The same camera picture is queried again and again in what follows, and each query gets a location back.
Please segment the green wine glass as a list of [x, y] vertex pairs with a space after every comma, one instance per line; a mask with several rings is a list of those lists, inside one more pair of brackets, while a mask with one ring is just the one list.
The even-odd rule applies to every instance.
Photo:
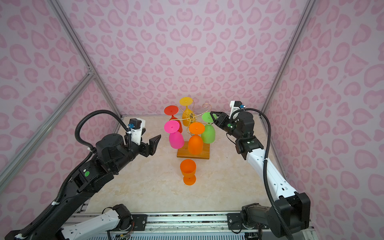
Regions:
[[212, 144], [216, 139], [216, 131], [213, 127], [214, 120], [210, 112], [202, 115], [202, 120], [205, 122], [205, 131], [201, 134], [203, 142], [205, 144]]

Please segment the orange wine glass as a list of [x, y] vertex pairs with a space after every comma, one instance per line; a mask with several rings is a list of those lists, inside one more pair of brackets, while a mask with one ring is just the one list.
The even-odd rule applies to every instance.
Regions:
[[180, 169], [183, 175], [183, 181], [187, 186], [192, 186], [196, 182], [196, 163], [191, 159], [181, 162]]
[[188, 150], [191, 154], [199, 155], [203, 151], [203, 139], [201, 134], [205, 131], [205, 126], [201, 123], [192, 123], [189, 126], [191, 138], [188, 143]]

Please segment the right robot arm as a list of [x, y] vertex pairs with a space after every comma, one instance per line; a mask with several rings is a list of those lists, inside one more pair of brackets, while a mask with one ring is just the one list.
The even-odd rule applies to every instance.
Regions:
[[263, 146], [254, 135], [254, 109], [236, 110], [228, 115], [211, 112], [214, 124], [229, 136], [235, 137], [236, 151], [251, 165], [262, 179], [270, 206], [254, 203], [245, 205], [240, 211], [241, 221], [235, 223], [232, 231], [240, 233], [244, 228], [266, 226], [277, 238], [289, 240], [294, 234], [309, 227], [311, 200], [306, 193], [299, 193], [277, 170], [269, 158], [271, 133]]

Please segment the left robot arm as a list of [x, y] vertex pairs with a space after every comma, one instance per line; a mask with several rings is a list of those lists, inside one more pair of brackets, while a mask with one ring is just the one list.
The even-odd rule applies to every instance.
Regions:
[[149, 143], [126, 143], [123, 136], [109, 134], [96, 144], [96, 151], [79, 164], [63, 182], [57, 198], [22, 230], [10, 231], [7, 240], [87, 240], [102, 232], [130, 231], [134, 221], [123, 204], [80, 224], [65, 226], [75, 211], [138, 155], [152, 156], [161, 136]]

